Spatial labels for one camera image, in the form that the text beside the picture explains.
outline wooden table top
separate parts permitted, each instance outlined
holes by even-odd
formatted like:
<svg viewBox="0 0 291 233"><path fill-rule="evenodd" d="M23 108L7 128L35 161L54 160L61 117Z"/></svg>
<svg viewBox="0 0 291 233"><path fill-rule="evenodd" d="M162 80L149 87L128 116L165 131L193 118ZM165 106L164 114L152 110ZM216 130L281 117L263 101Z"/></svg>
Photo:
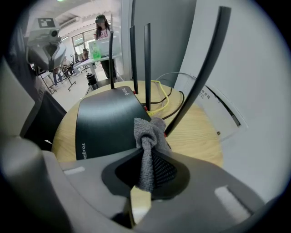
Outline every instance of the wooden table top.
<svg viewBox="0 0 291 233"><path fill-rule="evenodd" d="M129 86L132 90L133 81L115 83L115 87ZM139 94L136 97L141 103L145 102L145 82L138 81ZM164 86L167 94L171 88ZM110 89L110 85L98 88L83 98L97 94ZM164 98L160 87L156 83L151 83L151 101L157 102ZM157 117L163 118L174 112L182 102L182 94L172 90L169 96L169 106L157 114ZM75 130L77 114L80 101L78 101L65 115L61 121L52 145L52 152L56 155L59 162L71 162L76 160L75 153ZM162 104L152 104L151 110L158 109ZM165 120L168 125L176 114ZM184 118L180 121L175 130L166 138L173 152L187 155L190 157L202 159L218 166L222 166L222 151L217 133L209 121L204 111L193 104Z"/></svg>

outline gray cloth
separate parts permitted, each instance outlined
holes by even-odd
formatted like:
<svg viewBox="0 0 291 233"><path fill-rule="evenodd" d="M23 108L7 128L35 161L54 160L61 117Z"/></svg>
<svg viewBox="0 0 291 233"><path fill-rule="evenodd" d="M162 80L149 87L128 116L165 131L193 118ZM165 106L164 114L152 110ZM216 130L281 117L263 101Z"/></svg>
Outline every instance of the gray cloth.
<svg viewBox="0 0 291 233"><path fill-rule="evenodd" d="M157 117L152 118L151 122L135 118L134 136L136 147L144 149L141 160L140 180L137 184L137 187L141 190L151 192L154 189L151 149L170 150L164 137L165 127L165 122Z"/></svg>

